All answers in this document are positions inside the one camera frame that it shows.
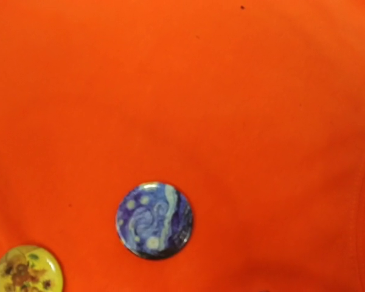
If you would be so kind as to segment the yellow sunflower brooch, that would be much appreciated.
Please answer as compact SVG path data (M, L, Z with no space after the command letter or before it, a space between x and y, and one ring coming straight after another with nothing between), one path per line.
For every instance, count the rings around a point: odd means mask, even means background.
M0 292L63 290L64 277L58 260L40 246L16 246L0 259Z

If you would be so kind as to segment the red t-shirt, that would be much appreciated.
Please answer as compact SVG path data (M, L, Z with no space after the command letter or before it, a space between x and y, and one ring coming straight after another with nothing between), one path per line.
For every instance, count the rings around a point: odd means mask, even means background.
M116 231L175 186L179 253ZM365 291L365 1L0 1L0 258L66 291Z

